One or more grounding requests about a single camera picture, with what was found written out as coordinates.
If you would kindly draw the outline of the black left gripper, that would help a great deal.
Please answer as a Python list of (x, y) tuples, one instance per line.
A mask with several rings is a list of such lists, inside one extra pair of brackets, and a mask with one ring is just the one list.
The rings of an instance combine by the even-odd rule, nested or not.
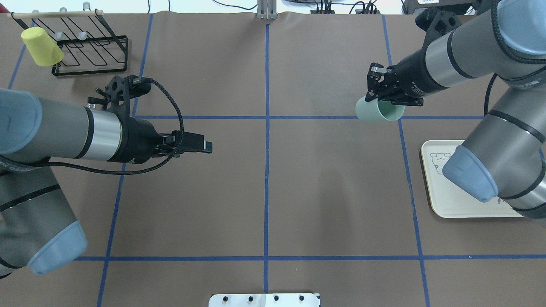
[(125, 117), (121, 123), (121, 142), (109, 162), (141, 165), (152, 157), (169, 155), (173, 146), (176, 154), (187, 152), (213, 153), (212, 142), (201, 134), (191, 132), (158, 133), (152, 123)]

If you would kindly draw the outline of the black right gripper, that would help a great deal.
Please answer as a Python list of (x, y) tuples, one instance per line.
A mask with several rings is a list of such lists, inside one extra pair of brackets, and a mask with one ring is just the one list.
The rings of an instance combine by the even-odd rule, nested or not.
[(433, 80), (427, 70), (424, 55), (409, 55), (387, 68), (378, 63), (370, 64), (365, 101), (377, 99), (380, 91), (382, 101), (394, 105), (422, 106), (424, 97), (442, 91), (442, 85)]

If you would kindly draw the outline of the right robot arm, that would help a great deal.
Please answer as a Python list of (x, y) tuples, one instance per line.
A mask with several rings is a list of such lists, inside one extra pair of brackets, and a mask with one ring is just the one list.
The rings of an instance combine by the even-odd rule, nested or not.
[(500, 198), (518, 216), (545, 224), (545, 2), (484, 0), (462, 23), (429, 7), (417, 15), (419, 50), (390, 66), (373, 62), (357, 118), (397, 121), (405, 107), (490, 76), (483, 118), (441, 174), (480, 202)]

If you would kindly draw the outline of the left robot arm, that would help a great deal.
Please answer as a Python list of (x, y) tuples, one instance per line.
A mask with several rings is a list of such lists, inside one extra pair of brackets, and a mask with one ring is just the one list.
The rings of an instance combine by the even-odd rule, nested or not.
[(140, 165), (153, 157), (212, 153), (212, 143), (183, 127), (158, 133), (130, 115), (129, 90), (107, 90), (90, 98), (101, 110), (39, 98), (27, 91), (1, 90), (1, 278), (30, 268), (49, 273), (81, 256), (88, 243), (51, 162), (87, 159)]

